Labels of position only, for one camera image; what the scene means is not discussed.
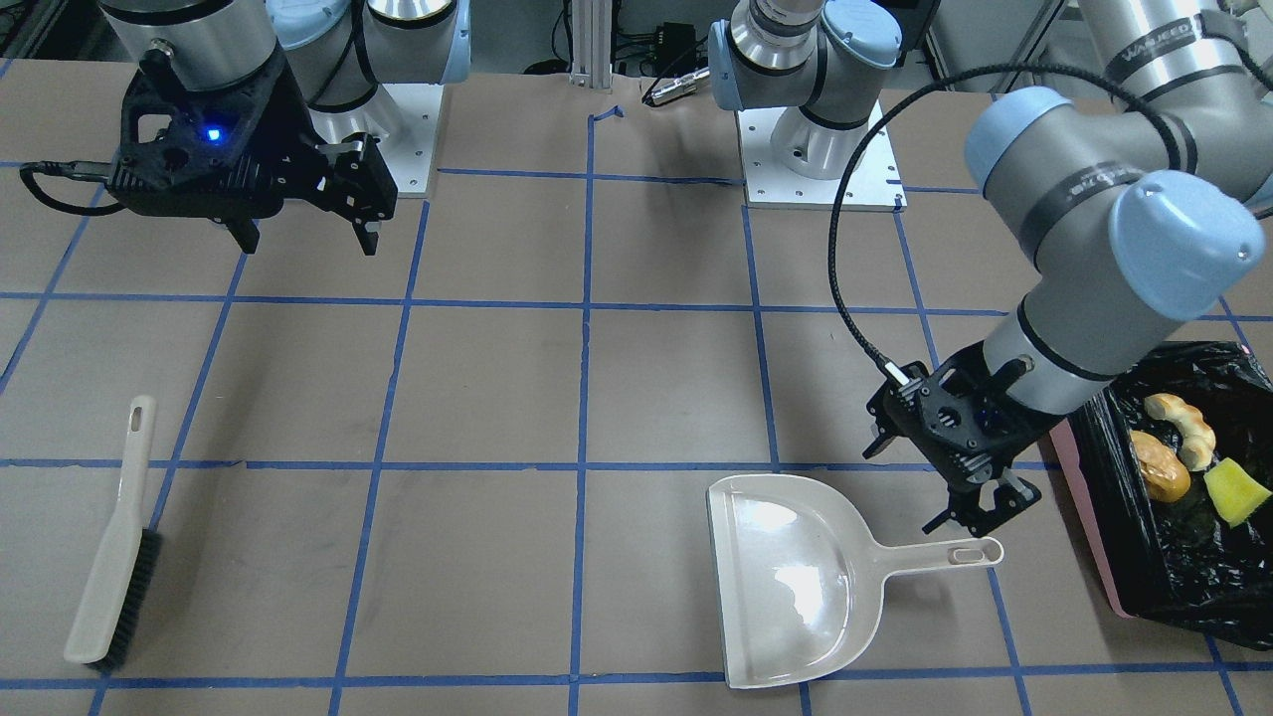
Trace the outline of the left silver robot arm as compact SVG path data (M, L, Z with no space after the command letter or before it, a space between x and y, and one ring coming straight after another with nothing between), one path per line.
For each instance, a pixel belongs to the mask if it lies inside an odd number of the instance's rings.
M1203 316L1263 259L1270 209L1269 78L1251 59L1244 1L1083 1L1100 68L1022 64L1105 90L1120 113L1087 116L1026 87L974 122L964 157L981 196L1037 271L995 331L929 368L899 364L855 326L836 275L841 200L869 141L923 96L1015 64L974 68L871 108L900 28L871 1L742 1L708 36L726 110L782 107L799 175L838 180L827 227L833 303L885 382L869 399L875 441L909 440L947 484L924 533L953 522L981 538L1029 508L1035 485L1009 468L1066 417L1183 324Z

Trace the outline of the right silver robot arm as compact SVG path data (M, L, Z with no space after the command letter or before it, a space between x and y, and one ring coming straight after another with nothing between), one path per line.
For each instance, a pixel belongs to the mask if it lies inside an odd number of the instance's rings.
M378 248L400 183L390 87L457 85L467 1L101 1L136 62L104 191L137 217L207 219L243 254L304 201Z

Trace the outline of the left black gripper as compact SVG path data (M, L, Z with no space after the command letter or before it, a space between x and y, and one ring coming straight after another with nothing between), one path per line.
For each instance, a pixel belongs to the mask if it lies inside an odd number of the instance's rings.
M931 535L945 525L987 538L1040 499L1036 485L1018 479L1012 462L1044 432L1043 413L1006 392L1032 369L1027 355L992 372L983 345L967 347L928 371L920 362L889 364L887 378L864 404L875 437L864 457L875 457L905 437L946 482L943 511L923 525Z

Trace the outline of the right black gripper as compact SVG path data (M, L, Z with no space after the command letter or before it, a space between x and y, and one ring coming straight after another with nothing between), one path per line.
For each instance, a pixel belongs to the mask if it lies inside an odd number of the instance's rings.
M351 222L362 254L374 257L398 199L367 134L325 141L314 131L281 47L241 82L209 90L181 82L174 54L146 50L123 92L104 187L140 217L227 220L250 256L261 238L255 219L297 199Z

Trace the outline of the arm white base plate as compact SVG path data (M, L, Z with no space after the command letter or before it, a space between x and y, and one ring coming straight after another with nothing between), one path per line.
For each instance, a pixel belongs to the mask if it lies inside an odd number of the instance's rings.
M381 85L353 110L311 110L314 130L327 141L354 132L378 140L379 153L395 177L400 197L432 194L434 158L446 104L446 87Z
M881 117L877 103L861 126L833 130L810 122L796 107L740 110L735 118L747 204L765 209L830 209L847 163L864 132ZM906 205L894 148L882 127L855 159L841 209L891 211Z

